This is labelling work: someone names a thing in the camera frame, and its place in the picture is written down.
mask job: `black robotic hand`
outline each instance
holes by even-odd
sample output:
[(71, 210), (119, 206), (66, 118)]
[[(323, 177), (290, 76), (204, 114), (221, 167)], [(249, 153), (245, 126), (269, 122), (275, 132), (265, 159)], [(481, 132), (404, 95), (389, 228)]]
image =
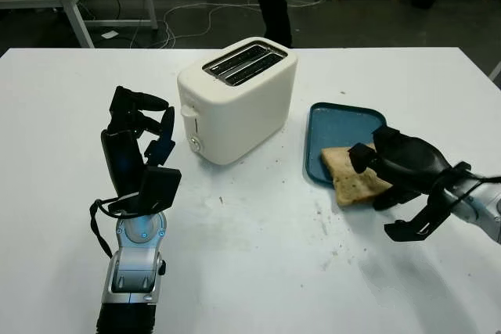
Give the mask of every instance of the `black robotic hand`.
[[(164, 111), (164, 115), (158, 122), (145, 116), (141, 110)], [(101, 143), (111, 180), (120, 197), (139, 192), (111, 203), (110, 211), (151, 214), (170, 207), (180, 173), (157, 166), (165, 163), (175, 146), (171, 139), (174, 107), (154, 95), (118, 86), (110, 113), (111, 122), (101, 133)], [(144, 152), (146, 164), (142, 161), (136, 140), (144, 131), (159, 136)]]
[(356, 144), (349, 155), (356, 172), (369, 167), (393, 184), (374, 200), (374, 209), (406, 203), (422, 193), (429, 195), (427, 205), (411, 221), (397, 220), (386, 224), (384, 230), (397, 242), (425, 240), (451, 214), (455, 204), (444, 191), (464, 179), (470, 166), (461, 162), (452, 167), (434, 146), (387, 126), (375, 130), (373, 139), (376, 150)]

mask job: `white cable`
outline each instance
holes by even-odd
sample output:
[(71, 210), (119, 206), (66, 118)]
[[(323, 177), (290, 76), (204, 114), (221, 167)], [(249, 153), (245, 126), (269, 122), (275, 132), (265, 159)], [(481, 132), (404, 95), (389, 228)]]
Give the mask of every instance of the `white cable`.
[[(175, 46), (175, 42), (176, 42), (176, 39), (180, 39), (180, 38), (192, 38), (192, 37), (201, 37), (205, 34), (207, 34), (211, 28), (212, 28), (212, 14), (220, 9), (224, 9), (224, 8), (241, 8), (241, 9), (249, 9), (251, 11), (254, 11), (254, 12), (261, 12), (259, 9), (254, 9), (252, 7), (259, 7), (259, 4), (258, 3), (250, 3), (251, 0), (247, 0), (247, 3), (245, 4), (229, 4), (229, 3), (194, 3), (194, 4), (186, 4), (186, 5), (178, 5), (174, 8), (171, 8), (169, 9), (168, 11), (166, 11), (164, 13), (164, 16), (162, 18), (162, 20), (164, 21), (164, 25), (166, 27), (166, 31), (167, 31), (167, 39), (163, 40), (163, 41), (159, 41), (159, 42), (155, 42), (154, 44), (152, 44), (150, 47), (152, 46), (155, 46), (155, 45), (158, 45), (160, 43), (163, 43), (163, 45), (159, 48), (166, 48), (167, 45), (168, 45), (168, 42), (171, 40), (171, 37), (172, 37), (172, 45), (170, 48), (174, 48)], [(309, 6), (312, 6), (312, 5), (317, 5), (321, 2), (323, 2), (323, 0), (318, 0), (317, 2), (303, 2), (303, 1), (299, 1), (299, 0), (290, 0), (290, 1), (297, 1), (297, 2), (300, 2), (302, 4), (300, 5), (288, 5), (287, 7), (288, 8), (304, 8), (304, 7), (309, 7)], [(192, 7), (197, 7), (197, 6), (200, 6), (200, 5), (216, 5), (216, 8), (212, 9), (209, 14), (208, 14), (208, 24), (207, 24), (207, 27), (205, 28), (204, 31), (200, 32), (200, 33), (195, 33), (195, 34), (182, 34), (182, 35), (175, 35), (174, 32), (172, 31), (172, 29), (170, 29), (168, 27), (168, 23), (167, 23), (167, 16), (174, 12), (176, 9), (185, 9), (185, 8), (192, 8)]]
[(146, 0), (142, 0), (142, 4), (141, 4), (141, 18), (139, 19), (138, 26), (135, 29), (134, 37), (132, 37), (131, 44), (128, 46), (129, 48), (132, 48), (132, 45), (134, 45), (135, 37), (138, 35), (139, 27), (141, 26), (141, 23), (142, 23), (142, 14), (144, 13), (145, 6), (146, 6)]

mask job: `toaster lever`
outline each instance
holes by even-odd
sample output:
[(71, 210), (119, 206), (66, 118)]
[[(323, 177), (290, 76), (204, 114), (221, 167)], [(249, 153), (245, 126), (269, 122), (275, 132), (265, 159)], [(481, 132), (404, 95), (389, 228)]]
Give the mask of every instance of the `toaster lever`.
[(198, 112), (195, 109), (188, 105), (181, 106), (181, 115), (189, 118), (196, 118), (198, 116)]

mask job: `bread slice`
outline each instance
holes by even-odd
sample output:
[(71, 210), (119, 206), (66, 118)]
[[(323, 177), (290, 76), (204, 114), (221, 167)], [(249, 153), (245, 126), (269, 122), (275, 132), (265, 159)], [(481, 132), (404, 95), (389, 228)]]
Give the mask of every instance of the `bread slice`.
[(369, 168), (357, 174), (351, 165), (349, 149), (322, 149), (322, 161), (333, 178), (336, 201), (340, 206), (369, 201), (391, 187), (390, 183), (379, 179)]

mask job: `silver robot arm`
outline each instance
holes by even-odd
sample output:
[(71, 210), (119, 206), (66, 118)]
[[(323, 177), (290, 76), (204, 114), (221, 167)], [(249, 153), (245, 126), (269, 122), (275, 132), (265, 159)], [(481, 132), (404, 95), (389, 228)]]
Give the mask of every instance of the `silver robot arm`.
[(465, 162), (453, 167), (433, 145), (387, 126), (376, 129), (373, 140), (375, 149), (356, 144), (349, 156), (356, 172), (371, 168), (379, 178), (393, 184), (374, 200), (374, 209), (385, 210), (428, 195), (426, 206), (410, 221), (398, 219), (384, 225), (391, 239), (425, 240), (455, 214), (501, 243), (501, 176), (477, 176)]
[[(157, 122), (141, 110), (164, 114)], [(117, 87), (110, 113), (101, 143), (117, 197), (97, 199), (90, 207), (91, 229), (110, 257), (96, 330), (100, 334), (150, 334), (160, 277), (166, 269), (159, 252), (166, 233), (162, 211), (173, 204), (181, 180), (179, 170), (159, 167), (175, 145), (171, 140), (174, 108), (163, 99)], [(137, 143), (144, 131), (159, 136), (146, 148), (146, 162)], [(99, 233), (98, 209), (117, 219), (119, 249), (115, 254)]]
[(97, 333), (153, 331), (166, 272), (159, 248), (165, 237), (163, 213), (117, 221), (119, 249), (108, 266)]
[[(477, 182), (474, 180), (466, 180), (445, 194), (454, 202), (475, 184)], [(468, 197), (458, 202), (452, 213), (465, 222), (477, 225), (492, 240), (501, 244), (501, 186), (479, 186)]]

